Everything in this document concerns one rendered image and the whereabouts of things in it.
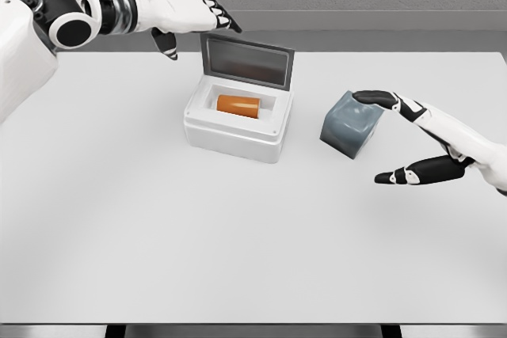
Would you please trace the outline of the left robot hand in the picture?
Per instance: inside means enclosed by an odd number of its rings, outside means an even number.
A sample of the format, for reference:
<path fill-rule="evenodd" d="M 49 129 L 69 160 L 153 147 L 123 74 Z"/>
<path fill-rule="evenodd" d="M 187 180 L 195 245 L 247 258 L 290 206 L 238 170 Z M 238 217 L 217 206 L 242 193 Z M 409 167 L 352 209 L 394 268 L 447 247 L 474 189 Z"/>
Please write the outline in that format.
<path fill-rule="evenodd" d="M 147 0 L 144 21 L 159 51 L 177 59 L 177 33 L 231 29 L 242 32 L 234 18 L 216 0 Z"/>

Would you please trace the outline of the grey cube block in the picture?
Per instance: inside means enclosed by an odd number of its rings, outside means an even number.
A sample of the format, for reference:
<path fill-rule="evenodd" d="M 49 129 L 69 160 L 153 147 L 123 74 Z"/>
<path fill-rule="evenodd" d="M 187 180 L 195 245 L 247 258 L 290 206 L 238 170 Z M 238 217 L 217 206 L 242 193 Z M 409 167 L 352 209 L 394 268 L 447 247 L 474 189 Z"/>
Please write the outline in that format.
<path fill-rule="evenodd" d="M 382 114 L 380 106 L 360 103 L 347 91 L 327 112 L 320 140 L 355 159 L 372 137 Z"/>

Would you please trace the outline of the grey hinged box lid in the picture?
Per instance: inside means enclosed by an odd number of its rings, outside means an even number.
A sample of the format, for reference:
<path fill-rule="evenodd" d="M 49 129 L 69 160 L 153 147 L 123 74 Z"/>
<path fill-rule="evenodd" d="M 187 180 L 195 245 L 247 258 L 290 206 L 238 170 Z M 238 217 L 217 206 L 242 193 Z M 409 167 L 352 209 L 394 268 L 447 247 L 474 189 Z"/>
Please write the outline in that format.
<path fill-rule="evenodd" d="M 219 34 L 200 36 L 204 74 L 288 92 L 292 49 Z"/>

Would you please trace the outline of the white open storage box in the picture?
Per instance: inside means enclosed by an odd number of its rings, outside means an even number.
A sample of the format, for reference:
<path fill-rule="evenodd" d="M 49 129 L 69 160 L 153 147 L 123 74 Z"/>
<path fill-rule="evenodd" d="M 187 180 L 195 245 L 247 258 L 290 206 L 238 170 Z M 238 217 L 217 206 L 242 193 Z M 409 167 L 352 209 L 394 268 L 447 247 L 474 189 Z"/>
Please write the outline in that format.
<path fill-rule="evenodd" d="M 220 95 L 258 98 L 258 118 L 219 111 Z M 292 91 L 205 75 L 184 110 L 186 137 L 192 146 L 276 163 L 288 130 L 293 98 Z"/>

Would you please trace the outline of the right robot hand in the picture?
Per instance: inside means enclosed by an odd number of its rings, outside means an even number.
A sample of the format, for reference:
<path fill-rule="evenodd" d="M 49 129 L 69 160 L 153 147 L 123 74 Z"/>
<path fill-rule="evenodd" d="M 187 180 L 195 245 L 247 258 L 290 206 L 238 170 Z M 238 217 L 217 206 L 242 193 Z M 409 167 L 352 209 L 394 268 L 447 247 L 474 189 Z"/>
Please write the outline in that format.
<path fill-rule="evenodd" d="M 379 173 L 374 179 L 377 184 L 435 184 L 463 177 L 469 166 L 476 166 L 481 174 L 486 169 L 492 141 L 445 112 L 383 90 L 356 91 L 353 98 L 363 104 L 376 104 L 397 112 L 438 141 L 446 152 L 443 156 Z"/>

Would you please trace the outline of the orange cylinder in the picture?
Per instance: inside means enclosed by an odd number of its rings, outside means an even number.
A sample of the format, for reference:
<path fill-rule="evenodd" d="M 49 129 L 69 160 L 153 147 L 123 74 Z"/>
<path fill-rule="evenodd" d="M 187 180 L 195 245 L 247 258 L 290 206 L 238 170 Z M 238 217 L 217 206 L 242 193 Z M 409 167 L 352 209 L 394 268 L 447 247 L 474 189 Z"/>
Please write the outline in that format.
<path fill-rule="evenodd" d="M 241 97 L 220 94 L 217 98 L 216 109 L 220 112 L 257 119 L 261 99 L 257 97 Z"/>

